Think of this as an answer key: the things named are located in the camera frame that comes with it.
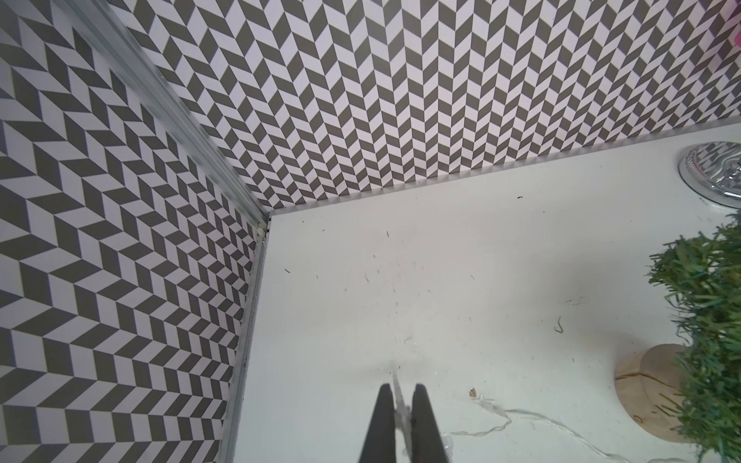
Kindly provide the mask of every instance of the shiny metal dish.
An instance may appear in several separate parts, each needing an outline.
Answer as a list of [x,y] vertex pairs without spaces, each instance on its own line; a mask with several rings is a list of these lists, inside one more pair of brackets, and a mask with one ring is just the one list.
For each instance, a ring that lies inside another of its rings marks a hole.
[[741,209],[741,143],[711,141],[679,162],[679,175],[701,196]]

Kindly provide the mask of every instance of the floor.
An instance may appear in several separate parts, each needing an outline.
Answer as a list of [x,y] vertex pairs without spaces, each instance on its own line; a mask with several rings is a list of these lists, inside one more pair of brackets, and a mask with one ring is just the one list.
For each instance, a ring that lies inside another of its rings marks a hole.
[[[235,461],[356,461],[392,370],[407,402],[427,386],[443,433],[504,422],[475,388],[630,462],[692,461],[632,421],[613,371],[682,342],[645,274],[663,243],[727,221],[677,174],[716,139],[741,124],[274,217]],[[604,460],[525,419],[454,437],[452,459]]]

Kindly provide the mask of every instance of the wooden base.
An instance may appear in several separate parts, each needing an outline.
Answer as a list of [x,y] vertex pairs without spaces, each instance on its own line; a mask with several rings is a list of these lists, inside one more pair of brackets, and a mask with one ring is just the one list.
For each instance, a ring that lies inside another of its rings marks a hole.
[[618,364],[615,392],[633,421],[654,436],[670,442],[688,442],[674,428],[675,411],[682,403],[679,389],[684,372],[674,357],[685,349],[679,344],[660,344]]

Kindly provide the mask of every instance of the wall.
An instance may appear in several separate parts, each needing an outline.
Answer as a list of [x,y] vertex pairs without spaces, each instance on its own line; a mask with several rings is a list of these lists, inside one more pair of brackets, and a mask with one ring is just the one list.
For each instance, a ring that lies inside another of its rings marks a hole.
[[269,208],[739,114],[735,0],[108,0]]
[[60,10],[12,8],[0,461],[211,462],[253,231]]

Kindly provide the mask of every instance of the clear wire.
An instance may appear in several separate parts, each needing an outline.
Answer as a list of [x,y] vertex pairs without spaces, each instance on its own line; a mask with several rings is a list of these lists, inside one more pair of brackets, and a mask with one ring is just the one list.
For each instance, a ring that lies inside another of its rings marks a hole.
[[[555,419],[548,418],[547,416],[542,415],[541,413],[531,412],[529,410],[523,410],[519,408],[503,409],[499,405],[497,405],[493,399],[487,399],[484,396],[478,396],[474,400],[481,408],[488,411],[489,413],[493,413],[495,415],[501,416],[502,418],[506,419],[507,422],[504,424],[501,424],[500,426],[492,427],[490,430],[480,431],[478,433],[470,433],[468,431],[456,431],[454,433],[443,434],[443,436],[483,437],[483,436],[486,436],[487,434],[504,430],[508,425],[512,423],[511,417],[516,416],[519,418],[529,419],[532,422],[541,421],[541,422],[549,423],[551,426],[556,427],[560,429],[561,431],[580,440],[590,450],[592,450],[597,455],[605,459],[611,460],[613,462],[619,462],[619,463],[632,463],[630,460],[628,460],[624,456],[617,455],[616,453],[607,453],[603,450],[600,450],[599,448],[592,445],[591,442],[589,442],[587,439],[585,439],[581,434],[579,434],[575,430],[572,430],[571,428],[569,428],[562,422],[555,420]],[[452,462],[452,459],[450,458],[450,456],[448,456],[448,461]],[[652,459],[646,463],[691,463],[691,462],[688,462],[687,460],[684,460],[681,458],[669,458],[669,459]]]

